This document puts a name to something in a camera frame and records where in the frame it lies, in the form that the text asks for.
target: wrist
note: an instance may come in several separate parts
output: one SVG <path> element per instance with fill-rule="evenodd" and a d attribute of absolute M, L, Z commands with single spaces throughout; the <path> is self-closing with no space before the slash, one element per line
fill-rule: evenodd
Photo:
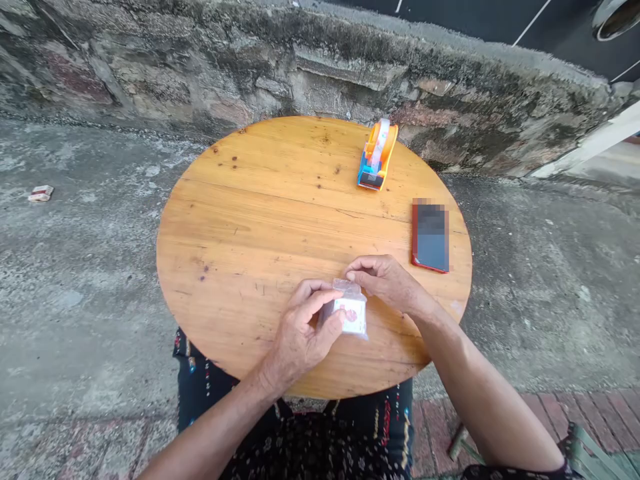
<path fill-rule="evenodd" d="M 277 352 L 271 350 L 258 367 L 258 380 L 266 394 L 279 398 L 294 384 L 296 376 L 282 368 Z"/>
<path fill-rule="evenodd" d="M 453 321 L 446 310 L 429 294 L 412 306 L 406 313 L 416 325 L 421 323 L 430 328 L 438 328 Z"/>

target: smartphone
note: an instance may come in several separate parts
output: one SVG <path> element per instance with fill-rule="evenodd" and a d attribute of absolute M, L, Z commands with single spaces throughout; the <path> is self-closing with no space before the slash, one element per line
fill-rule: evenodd
<path fill-rule="evenodd" d="M 411 262 L 441 273 L 449 272 L 449 212 L 443 205 L 413 200 Z"/>

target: small plastic bag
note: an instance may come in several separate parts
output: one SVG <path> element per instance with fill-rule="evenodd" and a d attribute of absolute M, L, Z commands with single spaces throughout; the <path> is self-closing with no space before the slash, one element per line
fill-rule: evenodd
<path fill-rule="evenodd" d="M 362 294 L 360 285 L 349 280 L 333 279 L 333 289 L 344 292 L 344 295 L 342 298 L 326 303 L 320 309 L 318 326 L 322 328 L 325 320 L 333 312 L 342 309 L 347 316 L 345 324 L 342 326 L 342 332 L 369 340 L 366 316 L 367 298 Z"/>

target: left hand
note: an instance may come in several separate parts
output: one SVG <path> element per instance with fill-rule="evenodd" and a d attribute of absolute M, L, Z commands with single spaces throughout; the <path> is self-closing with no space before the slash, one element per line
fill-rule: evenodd
<path fill-rule="evenodd" d="M 280 319 L 274 346 L 263 362 L 267 384 L 284 391 L 324 360 L 342 333 L 345 313 L 335 312 L 320 329 L 309 322 L 324 304 L 340 297 L 342 292 L 322 280 L 302 280 L 298 284 Z"/>

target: wooden tabletop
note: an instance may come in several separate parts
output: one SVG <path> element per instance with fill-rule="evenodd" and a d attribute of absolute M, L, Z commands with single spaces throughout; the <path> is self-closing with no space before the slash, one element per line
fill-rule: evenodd
<path fill-rule="evenodd" d="M 160 285 L 196 347 L 242 379 L 270 348 L 283 306 L 305 278 L 331 282 L 358 255 L 390 253 L 460 322 L 471 289 L 471 244 L 454 199 L 397 143 L 380 192 L 357 186 L 370 129 L 285 117 L 208 148 L 176 183 L 157 240 Z M 413 266 L 411 205 L 449 210 L 448 274 Z M 369 340 L 342 335 L 290 395 L 337 399 L 379 391 L 429 362 L 414 324 L 376 297 Z"/>

